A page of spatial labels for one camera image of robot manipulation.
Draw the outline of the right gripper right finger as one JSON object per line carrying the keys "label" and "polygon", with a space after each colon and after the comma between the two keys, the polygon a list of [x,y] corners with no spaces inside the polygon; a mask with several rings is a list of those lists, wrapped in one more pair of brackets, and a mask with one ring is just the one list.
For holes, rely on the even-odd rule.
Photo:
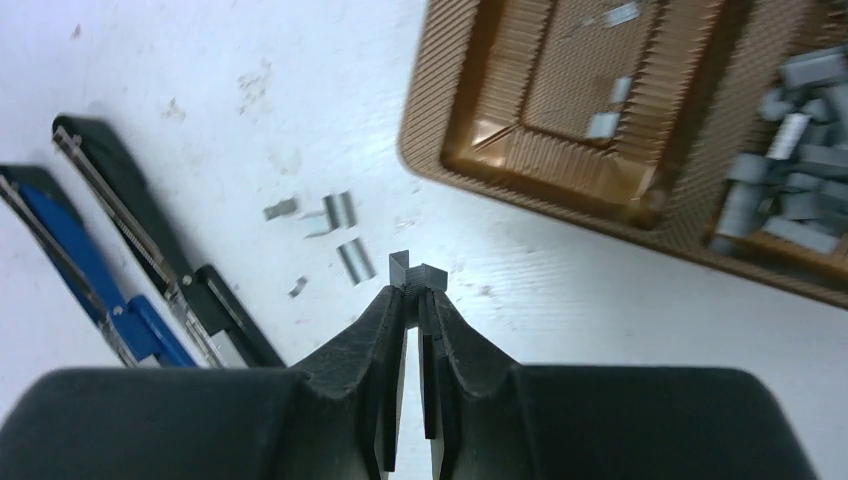
{"label": "right gripper right finger", "polygon": [[442,292],[418,301],[437,479],[812,479],[780,405],[717,367],[523,365]]}

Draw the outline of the brown plastic tray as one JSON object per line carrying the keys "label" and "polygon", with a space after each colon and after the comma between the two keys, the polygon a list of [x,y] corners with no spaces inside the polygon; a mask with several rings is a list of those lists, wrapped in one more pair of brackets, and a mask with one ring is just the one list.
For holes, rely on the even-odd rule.
{"label": "brown plastic tray", "polygon": [[847,304],[843,1],[431,1],[415,173]]}

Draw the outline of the blue stapler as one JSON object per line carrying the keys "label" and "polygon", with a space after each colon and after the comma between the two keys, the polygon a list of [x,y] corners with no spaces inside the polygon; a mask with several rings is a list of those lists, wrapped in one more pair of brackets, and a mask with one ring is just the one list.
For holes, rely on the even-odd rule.
{"label": "blue stapler", "polygon": [[145,296],[124,297],[77,209],[47,170],[3,165],[1,198],[126,366],[197,365]]}

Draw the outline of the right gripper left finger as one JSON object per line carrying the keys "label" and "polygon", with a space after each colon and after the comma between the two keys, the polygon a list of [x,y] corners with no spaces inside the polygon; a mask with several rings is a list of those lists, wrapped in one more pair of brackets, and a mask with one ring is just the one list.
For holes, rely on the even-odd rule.
{"label": "right gripper left finger", "polygon": [[384,479],[396,454],[403,298],[288,368],[51,372],[1,428],[5,479]]}

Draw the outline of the black stapler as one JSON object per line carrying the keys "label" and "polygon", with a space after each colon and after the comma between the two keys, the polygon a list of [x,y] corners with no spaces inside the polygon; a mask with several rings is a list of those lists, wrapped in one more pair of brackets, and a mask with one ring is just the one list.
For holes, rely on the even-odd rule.
{"label": "black stapler", "polygon": [[213,367],[284,360],[211,264],[193,268],[133,155],[103,119],[61,114],[52,141],[84,178],[182,329]]}

